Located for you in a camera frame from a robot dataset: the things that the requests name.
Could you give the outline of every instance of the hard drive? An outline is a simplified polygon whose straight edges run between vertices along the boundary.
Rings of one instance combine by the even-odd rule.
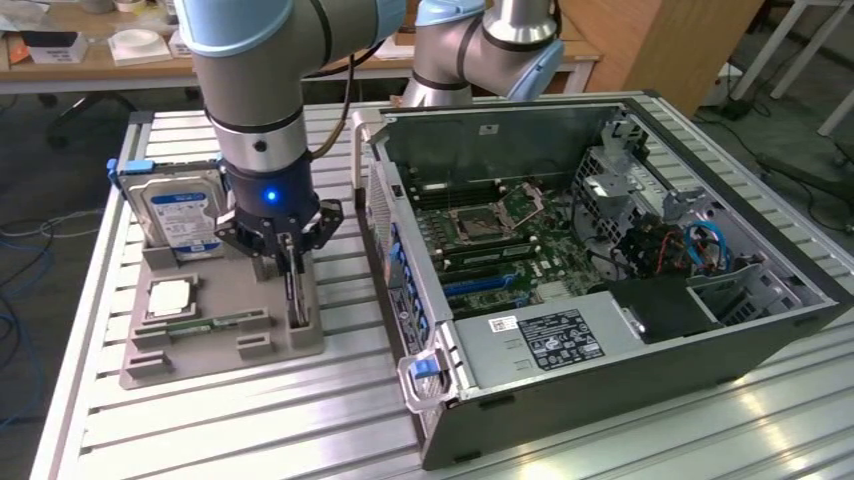
[[[223,255],[214,229],[227,196],[216,159],[128,161],[114,165],[111,176],[143,227],[147,248],[171,247],[179,261]]]

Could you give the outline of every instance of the blue hard drive label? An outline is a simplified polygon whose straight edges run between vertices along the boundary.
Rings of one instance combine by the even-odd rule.
[[[214,235],[216,218],[210,199],[202,192],[151,197],[152,209],[170,246],[186,254],[204,253],[219,247]]]

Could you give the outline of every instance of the motherboard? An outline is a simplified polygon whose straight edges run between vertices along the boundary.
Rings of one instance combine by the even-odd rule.
[[[535,178],[410,188],[454,319],[585,295],[603,282],[570,198]]]

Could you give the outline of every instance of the blue pcie slot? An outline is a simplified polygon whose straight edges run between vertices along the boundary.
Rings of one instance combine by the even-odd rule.
[[[501,277],[493,277],[474,282],[458,283],[445,287],[445,296],[466,295],[470,293],[486,292],[499,288],[507,288],[517,281],[518,274],[510,273]]]

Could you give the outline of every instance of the barcode label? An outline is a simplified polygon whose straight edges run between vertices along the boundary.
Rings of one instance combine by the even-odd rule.
[[[493,333],[515,330],[517,328],[519,328],[519,326],[517,325],[517,317],[510,316],[490,319],[490,328],[493,329]]]

